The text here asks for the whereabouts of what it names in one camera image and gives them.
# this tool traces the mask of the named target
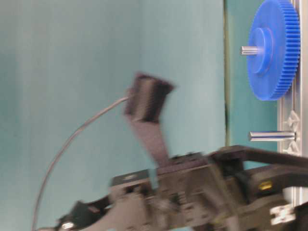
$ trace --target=metal pin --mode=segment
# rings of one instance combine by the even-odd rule
[[[248,134],[250,141],[294,141],[293,131],[251,131]]]
[[[258,47],[243,46],[241,47],[241,55],[256,55]]]

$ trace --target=teal backdrop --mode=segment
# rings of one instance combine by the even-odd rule
[[[172,155],[224,146],[222,0],[3,0],[0,31],[1,230],[30,230],[49,162],[139,70],[177,86],[162,116]],[[122,110],[71,145],[39,226],[54,225],[76,200],[107,194],[112,176],[154,167]]]

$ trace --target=blue gear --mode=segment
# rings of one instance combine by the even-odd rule
[[[300,55],[298,15],[289,0],[266,0],[249,34],[258,54],[247,57],[249,83],[260,100],[277,100],[290,88]]]

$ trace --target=screw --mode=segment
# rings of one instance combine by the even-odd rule
[[[67,223],[64,223],[64,224],[62,225],[62,228],[63,228],[64,230],[69,230],[69,229],[71,229],[73,226],[74,226],[73,222],[67,222]]]

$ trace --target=robotic arm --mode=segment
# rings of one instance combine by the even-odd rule
[[[125,116],[157,162],[158,188],[149,171],[112,179],[110,194],[77,202],[54,228],[38,231],[306,231],[308,203],[292,207],[287,187],[308,187],[308,159],[242,146],[207,156],[168,157],[159,113],[173,87],[140,74],[128,94]],[[244,170],[244,161],[269,164]]]

